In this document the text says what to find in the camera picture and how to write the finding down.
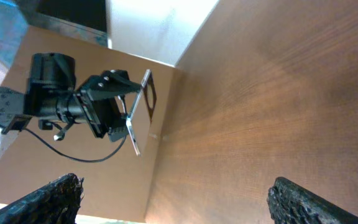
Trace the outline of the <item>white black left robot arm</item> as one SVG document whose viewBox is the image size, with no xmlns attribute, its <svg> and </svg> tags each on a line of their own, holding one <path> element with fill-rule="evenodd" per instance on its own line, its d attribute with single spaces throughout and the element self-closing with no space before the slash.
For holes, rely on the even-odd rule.
<svg viewBox="0 0 358 224">
<path fill-rule="evenodd" d="M 125 70 L 105 70 L 76 86 L 74 58 L 56 52 L 37 53 L 32 56 L 25 93 L 0 86 L 1 132 L 22 131 L 37 117 L 42 130 L 51 130 L 54 121 L 66 124 L 55 136 L 57 141 L 80 123 L 88 124 L 96 138 L 108 134 L 115 141 L 115 134 L 126 126 L 115 99 L 141 89 Z"/>
</svg>

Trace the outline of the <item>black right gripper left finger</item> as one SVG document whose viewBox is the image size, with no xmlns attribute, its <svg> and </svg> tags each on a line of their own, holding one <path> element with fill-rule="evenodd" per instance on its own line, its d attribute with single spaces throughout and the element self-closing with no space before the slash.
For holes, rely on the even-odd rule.
<svg viewBox="0 0 358 224">
<path fill-rule="evenodd" d="M 84 178 L 65 174 L 0 209 L 3 223 L 75 223 Z"/>
</svg>

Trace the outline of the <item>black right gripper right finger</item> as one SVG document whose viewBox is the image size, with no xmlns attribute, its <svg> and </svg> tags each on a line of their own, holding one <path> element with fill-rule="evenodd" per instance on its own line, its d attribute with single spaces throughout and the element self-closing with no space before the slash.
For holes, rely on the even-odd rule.
<svg viewBox="0 0 358 224">
<path fill-rule="evenodd" d="M 278 177 L 268 190 L 270 217 L 276 224 L 358 223 L 355 216 L 302 186 Z"/>
</svg>

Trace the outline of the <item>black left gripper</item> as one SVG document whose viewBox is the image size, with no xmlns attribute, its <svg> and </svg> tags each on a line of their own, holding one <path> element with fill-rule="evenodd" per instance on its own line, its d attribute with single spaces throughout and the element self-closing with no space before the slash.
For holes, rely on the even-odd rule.
<svg viewBox="0 0 358 224">
<path fill-rule="evenodd" d="M 90 76 L 76 91 L 58 96 L 57 115 L 67 125 L 56 134 L 56 140 L 63 140 L 68 129 L 80 122 L 88 124 L 96 138 L 108 135 L 110 141 L 116 142 L 126 137 L 126 114 L 120 112 L 115 98 L 141 89 L 141 84 L 129 80 L 125 70 L 106 70 Z"/>
</svg>

